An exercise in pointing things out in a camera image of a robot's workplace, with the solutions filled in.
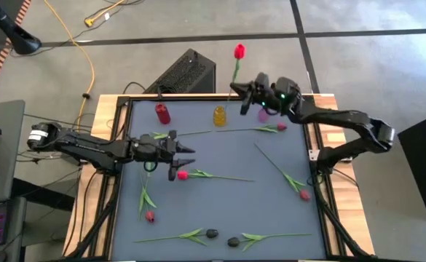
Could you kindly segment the black artificial tulip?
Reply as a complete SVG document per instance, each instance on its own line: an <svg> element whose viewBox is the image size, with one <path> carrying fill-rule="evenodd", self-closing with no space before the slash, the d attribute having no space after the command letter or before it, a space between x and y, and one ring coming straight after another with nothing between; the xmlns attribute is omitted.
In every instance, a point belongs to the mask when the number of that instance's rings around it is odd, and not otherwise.
<svg viewBox="0 0 426 262"><path fill-rule="evenodd" d="M270 235L258 235L258 234L247 234L241 233L241 237L231 237L227 240L229 247L239 247L244 244L242 251L247 251L254 244L269 238L275 237L302 237L309 236L309 234L270 234Z"/></svg>
<svg viewBox="0 0 426 262"><path fill-rule="evenodd" d="M179 234L177 236L172 237L157 237L152 239L140 239L135 240L135 243L142 243L142 242L155 242L155 241L162 241L162 240L171 240L171 239L186 239L191 242L195 242L199 245L206 246L207 244L201 240L201 237L206 237L208 239L215 239L219 235L219 232L217 229L206 229L203 228L195 229L193 231Z"/></svg>

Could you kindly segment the black stand base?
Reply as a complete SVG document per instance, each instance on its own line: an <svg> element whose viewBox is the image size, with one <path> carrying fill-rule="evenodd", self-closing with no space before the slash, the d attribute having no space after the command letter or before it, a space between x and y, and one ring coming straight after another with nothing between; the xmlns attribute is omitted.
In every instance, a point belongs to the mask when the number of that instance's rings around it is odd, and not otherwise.
<svg viewBox="0 0 426 262"><path fill-rule="evenodd" d="M12 42L12 46L19 55L29 55L42 47L41 41L20 27L0 7L0 29Z"/></svg>

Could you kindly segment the black computer tower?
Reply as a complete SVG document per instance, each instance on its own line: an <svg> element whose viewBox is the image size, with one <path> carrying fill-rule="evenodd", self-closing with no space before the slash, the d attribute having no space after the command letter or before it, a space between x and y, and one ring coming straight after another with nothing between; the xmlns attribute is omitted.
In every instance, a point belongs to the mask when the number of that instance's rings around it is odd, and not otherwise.
<svg viewBox="0 0 426 262"><path fill-rule="evenodd" d="M215 93L216 64L188 49L145 91L149 94Z"/></svg>

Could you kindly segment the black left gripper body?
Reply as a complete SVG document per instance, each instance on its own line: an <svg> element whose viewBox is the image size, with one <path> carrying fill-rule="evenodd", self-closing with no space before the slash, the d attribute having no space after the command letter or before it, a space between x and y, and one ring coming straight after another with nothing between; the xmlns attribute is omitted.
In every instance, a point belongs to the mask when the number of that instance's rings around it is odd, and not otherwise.
<svg viewBox="0 0 426 262"><path fill-rule="evenodd" d="M143 134L139 138L131 138L131 159L142 162L143 169L148 173L154 172L159 163L168 164L168 180L174 181L178 169L174 160L177 153L176 138L175 130L169 131L167 136L161 139L154 139L148 134Z"/></svg>

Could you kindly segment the red glass vase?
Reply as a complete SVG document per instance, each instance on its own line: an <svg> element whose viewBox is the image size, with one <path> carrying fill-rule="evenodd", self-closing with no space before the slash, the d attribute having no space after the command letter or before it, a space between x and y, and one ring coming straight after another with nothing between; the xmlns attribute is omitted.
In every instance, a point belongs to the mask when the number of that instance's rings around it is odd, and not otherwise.
<svg viewBox="0 0 426 262"><path fill-rule="evenodd" d="M161 124L170 123L170 113L167 109L167 106L164 103L157 103L155 105L155 112L157 114L158 120Z"/></svg>

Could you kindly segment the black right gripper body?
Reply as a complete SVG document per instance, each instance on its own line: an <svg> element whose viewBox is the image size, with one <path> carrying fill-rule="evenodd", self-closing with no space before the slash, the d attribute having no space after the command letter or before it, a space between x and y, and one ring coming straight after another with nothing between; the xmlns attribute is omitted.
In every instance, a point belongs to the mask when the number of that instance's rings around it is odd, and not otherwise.
<svg viewBox="0 0 426 262"><path fill-rule="evenodd" d="M261 105L270 115L280 114L282 112L282 103L271 88L268 75L259 73L252 82L253 85L250 87L253 88L253 94L240 96L242 100L240 114L246 115L251 104Z"/></svg>

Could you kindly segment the yellow glass vase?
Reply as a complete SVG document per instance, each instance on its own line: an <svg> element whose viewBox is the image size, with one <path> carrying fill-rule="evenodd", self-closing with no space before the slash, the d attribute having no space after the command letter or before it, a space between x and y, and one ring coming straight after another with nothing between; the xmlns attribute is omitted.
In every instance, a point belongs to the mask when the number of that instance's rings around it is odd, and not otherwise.
<svg viewBox="0 0 426 262"><path fill-rule="evenodd" d="M214 109L213 123L216 127L225 127L227 125L226 109L223 106L217 106Z"/></svg>

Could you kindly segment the grey side desk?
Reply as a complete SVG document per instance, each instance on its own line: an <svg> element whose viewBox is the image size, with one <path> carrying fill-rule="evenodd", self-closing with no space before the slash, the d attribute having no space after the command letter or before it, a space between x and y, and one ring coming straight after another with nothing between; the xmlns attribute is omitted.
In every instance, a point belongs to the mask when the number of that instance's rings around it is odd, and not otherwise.
<svg viewBox="0 0 426 262"><path fill-rule="evenodd" d="M10 198L25 102L0 103L0 202Z"/></svg>

